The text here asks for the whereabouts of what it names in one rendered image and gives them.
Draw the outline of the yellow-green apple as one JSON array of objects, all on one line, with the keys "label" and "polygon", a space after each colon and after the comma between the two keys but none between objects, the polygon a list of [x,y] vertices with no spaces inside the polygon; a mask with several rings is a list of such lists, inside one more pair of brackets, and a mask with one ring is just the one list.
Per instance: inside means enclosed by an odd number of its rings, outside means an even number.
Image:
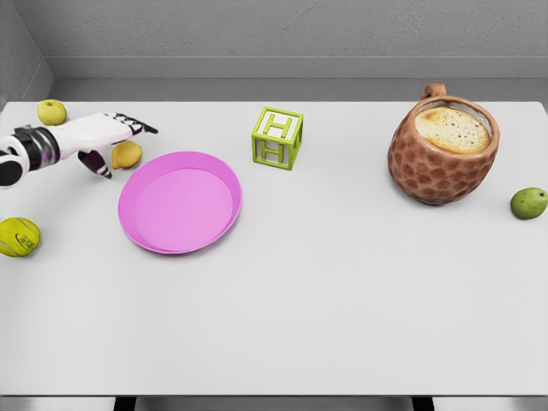
[{"label": "yellow-green apple", "polygon": [[67,120],[67,110],[63,103],[55,99],[38,102],[36,107],[38,119],[46,126],[57,126]]}]

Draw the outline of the green pear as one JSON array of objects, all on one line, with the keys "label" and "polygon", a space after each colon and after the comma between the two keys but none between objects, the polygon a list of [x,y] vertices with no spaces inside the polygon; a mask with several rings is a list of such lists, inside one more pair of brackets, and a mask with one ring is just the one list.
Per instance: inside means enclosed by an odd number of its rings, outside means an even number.
[{"label": "green pear", "polygon": [[523,188],[510,200],[510,209],[515,217],[528,220],[542,215],[548,206],[548,193],[541,188]]}]

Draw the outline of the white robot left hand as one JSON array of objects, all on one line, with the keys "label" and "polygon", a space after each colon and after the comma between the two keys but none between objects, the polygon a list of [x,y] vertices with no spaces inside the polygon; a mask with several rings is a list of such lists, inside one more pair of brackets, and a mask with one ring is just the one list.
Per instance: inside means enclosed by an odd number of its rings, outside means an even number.
[{"label": "white robot left hand", "polygon": [[107,179],[112,177],[110,168],[100,148],[113,146],[133,138],[137,134],[157,134],[158,131],[135,118],[122,113],[98,113],[67,122],[63,132],[57,132],[60,159],[77,154],[78,159],[92,173]]}]

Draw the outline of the yellow lemon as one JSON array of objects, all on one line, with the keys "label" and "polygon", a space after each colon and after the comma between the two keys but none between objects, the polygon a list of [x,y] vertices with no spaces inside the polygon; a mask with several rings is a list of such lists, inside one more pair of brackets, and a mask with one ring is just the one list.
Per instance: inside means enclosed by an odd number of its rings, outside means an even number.
[{"label": "yellow lemon", "polygon": [[111,152],[112,167],[117,169],[130,169],[134,167],[142,157],[142,148],[131,140],[117,144]]}]

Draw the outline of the green letter H block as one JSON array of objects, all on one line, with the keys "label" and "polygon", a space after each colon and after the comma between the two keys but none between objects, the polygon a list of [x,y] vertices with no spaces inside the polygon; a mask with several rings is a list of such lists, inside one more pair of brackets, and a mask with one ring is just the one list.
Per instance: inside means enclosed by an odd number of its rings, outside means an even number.
[{"label": "green letter H block", "polygon": [[252,132],[253,161],[292,170],[301,147],[304,116],[265,106]]}]

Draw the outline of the yellow tennis ball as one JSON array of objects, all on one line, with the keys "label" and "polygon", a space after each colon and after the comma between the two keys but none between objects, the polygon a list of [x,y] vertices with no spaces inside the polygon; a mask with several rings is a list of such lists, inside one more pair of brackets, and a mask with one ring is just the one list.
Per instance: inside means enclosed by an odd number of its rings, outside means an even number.
[{"label": "yellow tennis ball", "polygon": [[23,217],[10,217],[0,222],[0,253],[8,257],[25,257],[40,243],[39,227]]}]

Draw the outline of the brown textured coffee cup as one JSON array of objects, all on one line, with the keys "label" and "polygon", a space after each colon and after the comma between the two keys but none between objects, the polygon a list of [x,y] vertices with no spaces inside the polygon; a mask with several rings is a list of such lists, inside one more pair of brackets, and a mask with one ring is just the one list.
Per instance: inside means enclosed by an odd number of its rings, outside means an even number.
[{"label": "brown textured coffee cup", "polygon": [[388,151],[394,183],[428,205],[458,201],[484,180],[497,154],[499,126],[480,105],[429,83],[404,117]]}]

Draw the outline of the pink round plate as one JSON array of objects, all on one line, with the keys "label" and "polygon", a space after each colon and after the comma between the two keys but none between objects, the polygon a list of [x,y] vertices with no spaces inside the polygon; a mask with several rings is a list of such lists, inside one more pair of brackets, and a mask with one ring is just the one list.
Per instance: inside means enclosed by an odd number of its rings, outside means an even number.
[{"label": "pink round plate", "polygon": [[123,231],[155,253],[191,253],[224,235],[237,219],[242,189],[236,173],[203,152],[173,152],[147,162],[118,201]]}]

